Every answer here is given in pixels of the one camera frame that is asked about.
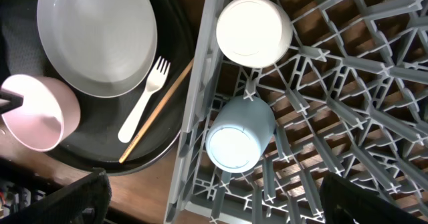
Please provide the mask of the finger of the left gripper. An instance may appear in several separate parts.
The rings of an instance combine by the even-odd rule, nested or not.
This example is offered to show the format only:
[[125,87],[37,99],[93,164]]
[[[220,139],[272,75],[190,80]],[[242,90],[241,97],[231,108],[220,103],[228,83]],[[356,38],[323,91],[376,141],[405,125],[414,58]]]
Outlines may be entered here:
[[17,109],[23,105],[23,96],[19,94],[12,94],[1,90],[1,100],[6,101],[1,105],[1,114]]

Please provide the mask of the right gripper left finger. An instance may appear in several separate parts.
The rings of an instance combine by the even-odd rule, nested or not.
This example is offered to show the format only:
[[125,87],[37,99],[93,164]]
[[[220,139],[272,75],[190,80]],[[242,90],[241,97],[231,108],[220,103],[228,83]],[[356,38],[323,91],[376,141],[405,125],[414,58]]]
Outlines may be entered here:
[[61,188],[17,213],[2,224],[103,223],[108,213],[112,189],[104,169]]

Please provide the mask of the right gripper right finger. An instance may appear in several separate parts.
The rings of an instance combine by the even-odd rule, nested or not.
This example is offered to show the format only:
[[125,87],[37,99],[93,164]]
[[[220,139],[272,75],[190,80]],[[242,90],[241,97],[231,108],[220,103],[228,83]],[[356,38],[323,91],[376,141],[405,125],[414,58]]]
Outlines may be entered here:
[[334,173],[323,178],[320,200],[326,224],[426,223]]

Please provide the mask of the light grey plate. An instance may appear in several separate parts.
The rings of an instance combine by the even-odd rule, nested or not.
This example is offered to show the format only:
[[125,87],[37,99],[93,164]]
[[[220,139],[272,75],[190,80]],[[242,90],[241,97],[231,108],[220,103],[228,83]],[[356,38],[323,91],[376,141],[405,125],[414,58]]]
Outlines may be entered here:
[[58,74],[98,98],[135,89],[156,53],[150,0],[38,0],[37,28]]

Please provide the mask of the light blue cup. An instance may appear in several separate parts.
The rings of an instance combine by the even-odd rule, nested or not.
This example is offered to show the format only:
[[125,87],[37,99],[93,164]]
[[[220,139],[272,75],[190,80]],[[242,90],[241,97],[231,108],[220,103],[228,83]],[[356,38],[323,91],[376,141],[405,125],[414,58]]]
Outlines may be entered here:
[[207,154],[221,170],[243,173],[257,164],[275,129],[274,113],[265,101],[234,97],[222,107],[208,131]]

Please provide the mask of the white plastic fork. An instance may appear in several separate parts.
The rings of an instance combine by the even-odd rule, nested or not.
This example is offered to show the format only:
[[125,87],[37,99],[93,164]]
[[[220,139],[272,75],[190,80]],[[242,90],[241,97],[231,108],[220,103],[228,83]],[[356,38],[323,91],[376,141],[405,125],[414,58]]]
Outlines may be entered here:
[[164,86],[170,70],[170,65],[171,63],[162,56],[160,56],[153,65],[153,69],[146,79],[144,92],[118,132],[118,139],[120,142],[127,143],[131,141],[150,97]]

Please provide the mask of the wooden chopstick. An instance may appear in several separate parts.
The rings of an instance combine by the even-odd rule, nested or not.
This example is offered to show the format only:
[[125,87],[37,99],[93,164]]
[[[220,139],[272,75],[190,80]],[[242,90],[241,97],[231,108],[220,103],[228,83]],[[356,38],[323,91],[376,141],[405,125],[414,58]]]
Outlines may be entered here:
[[185,69],[181,72],[181,74],[178,76],[178,78],[169,88],[167,93],[163,96],[163,98],[158,103],[156,108],[152,111],[152,113],[150,114],[146,122],[143,124],[143,126],[140,128],[140,130],[136,134],[133,134],[130,144],[128,145],[127,149],[124,151],[122,156],[119,158],[118,162],[120,164],[124,163],[124,161],[129,157],[130,153],[136,147],[136,145],[141,140],[141,138],[145,135],[145,133],[147,132],[151,124],[154,122],[156,117],[161,113],[162,109],[165,107],[169,99],[172,97],[172,95],[175,93],[177,88],[180,86],[181,82],[185,79],[187,74],[191,71],[191,68],[193,67],[193,62],[194,60],[191,60],[189,62],[189,64],[185,67]]

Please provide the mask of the white cup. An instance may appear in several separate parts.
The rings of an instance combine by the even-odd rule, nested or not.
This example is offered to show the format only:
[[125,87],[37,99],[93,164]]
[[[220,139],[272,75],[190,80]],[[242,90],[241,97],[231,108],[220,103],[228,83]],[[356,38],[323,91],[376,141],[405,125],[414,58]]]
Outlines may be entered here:
[[220,50],[231,61],[249,68],[276,63],[288,51],[292,38],[290,18],[270,0],[233,0],[217,21]]

